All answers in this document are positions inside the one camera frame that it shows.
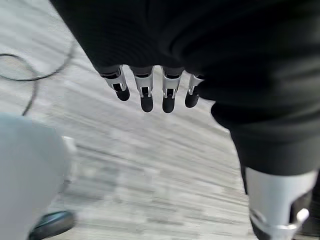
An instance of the black cloth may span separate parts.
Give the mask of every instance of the black cloth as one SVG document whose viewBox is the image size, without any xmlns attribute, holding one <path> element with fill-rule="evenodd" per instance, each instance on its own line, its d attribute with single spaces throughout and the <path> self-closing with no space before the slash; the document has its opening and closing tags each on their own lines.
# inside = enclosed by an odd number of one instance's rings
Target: black cloth
<svg viewBox="0 0 320 240">
<path fill-rule="evenodd" d="M 320 164 L 320 1 L 51 0 L 99 73 L 184 67 L 230 130 L 242 165 Z"/>
</svg>

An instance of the robotic finger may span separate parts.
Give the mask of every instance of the robotic finger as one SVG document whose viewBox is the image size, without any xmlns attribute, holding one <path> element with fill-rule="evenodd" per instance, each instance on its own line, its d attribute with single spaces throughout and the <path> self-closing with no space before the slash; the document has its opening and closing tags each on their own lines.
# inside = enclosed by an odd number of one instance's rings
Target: robotic finger
<svg viewBox="0 0 320 240">
<path fill-rule="evenodd" d="M 141 108 L 144 112 L 149 113 L 154 108 L 152 90 L 154 88 L 154 67 L 133 67 L 130 69 L 133 72 L 136 88 L 139 91 Z"/>
<path fill-rule="evenodd" d="M 100 76 L 105 79 L 109 87 L 115 90 L 117 97 L 121 101 L 127 101 L 130 97 L 130 91 L 127 86 L 126 78 L 122 65 L 108 67 Z"/>
<path fill-rule="evenodd" d="M 162 67 L 163 76 L 162 76 L 162 91 L 163 91 L 163 100 L 162 100 L 162 109 L 165 113 L 171 113 L 175 108 L 175 98 L 179 88 L 182 72 L 184 71 L 183 67 L 180 68 L 171 68 L 171 67 Z"/>
<path fill-rule="evenodd" d="M 185 96 L 185 106 L 187 108 L 193 108 L 195 105 L 197 105 L 199 100 L 199 94 L 197 91 L 197 87 L 199 83 L 201 83 L 204 80 L 203 76 L 196 76 L 191 74 L 190 80 L 189 80 L 189 86 L 188 86 L 188 92 Z"/>
</svg>

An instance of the black cable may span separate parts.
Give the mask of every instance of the black cable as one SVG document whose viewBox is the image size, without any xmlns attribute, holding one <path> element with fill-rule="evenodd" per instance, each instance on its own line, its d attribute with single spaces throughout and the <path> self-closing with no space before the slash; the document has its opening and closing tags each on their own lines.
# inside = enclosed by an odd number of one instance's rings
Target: black cable
<svg viewBox="0 0 320 240">
<path fill-rule="evenodd" d="M 30 100 L 28 101 L 28 103 L 22 113 L 22 116 L 27 115 L 28 111 L 31 109 L 31 107 L 34 104 L 35 99 L 37 98 L 38 89 L 39 89 L 38 80 L 51 77 L 51 76 L 61 72 L 70 63 L 70 61 L 74 57 L 76 46 L 77 46 L 77 41 L 74 39 L 71 43 L 70 50 L 69 50 L 68 54 L 66 55 L 66 58 L 63 61 L 63 64 L 61 66 L 59 66 L 57 69 L 55 69 L 53 72 L 48 73 L 46 75 L 42 75 L 42 76 L 36 76 L 38 74 L 38 72 L 24 58 L 22 58 L 18 55 L 15 55 L 15 54 L 11 54 L 11 53 L 1 53 L 0 54 L 0 56 L 9 56 L 9 57 L 13 57 L 13 58 L 20 60 L 21 62 L 23 62 L 25 64 L 25 66 L 28 68 L 28 70 L 30 70 L 33 73 L 33 75 L 35 76 L 35 77 L 31 77 L 31 78 L 14 78 L 14 77 L 8 77 L 8 76 L 0 73 L 1 78 L 11 80 L 11 81 L 20 81 L 20 82 L 34 81 Z"/>
</svg>

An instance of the black wheel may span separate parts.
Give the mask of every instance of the black wheel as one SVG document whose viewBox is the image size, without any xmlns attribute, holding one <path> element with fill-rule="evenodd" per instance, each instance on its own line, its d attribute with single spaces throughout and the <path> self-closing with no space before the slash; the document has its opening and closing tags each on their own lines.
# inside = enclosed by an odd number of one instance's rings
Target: black wheel
<svg viewBox="0 0 320 240">
<path fill-rule="evenodd" d="M 30 233 L 30 240 L 42 240 L 63 234 L 76 224 L 75 215 L 70 211 L 58 211 L 44 215 Z"/>
</svg>

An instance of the black fingertip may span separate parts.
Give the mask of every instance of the black fingertip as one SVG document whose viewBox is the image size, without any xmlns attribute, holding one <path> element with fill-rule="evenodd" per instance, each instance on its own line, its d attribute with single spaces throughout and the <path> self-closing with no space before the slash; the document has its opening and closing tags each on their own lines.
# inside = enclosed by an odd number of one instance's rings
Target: black fingertip
<svg viewBox="0 0 320 240">
<path fill-rule="evenodd" d="M 195 105 L 197 105 L 198 100 L 199 100 L 198 94 L 195 93 L 193 95 L 190 95 L 189 92 L 187 92 L 184 103 L 185 103 L 185 106 L 190 109 L 190 108 L 193 108 Z"/>
<path fill-rule="evenodd" d="M 127 101 L 130 98 L 129 88 L 127 87 L 124 91 L 116 91 L 116 95 L 121 101 Z"/>
<path fill-rule="evenodd" d="M 162 101 L 162 109 L 165 113 L 171 113 L 175 108 L 175 99 L 172 96 L 168 96 L 167 98 L 163 98 Z"/>
<path fill-rule="evenodd" d="M 148 94 L 144 95 L 141 99 L 141 108 L 144 112 L 149 113 L 154 108 L 154 102 L 152 96 L 148 97 Z"/>
</svg>

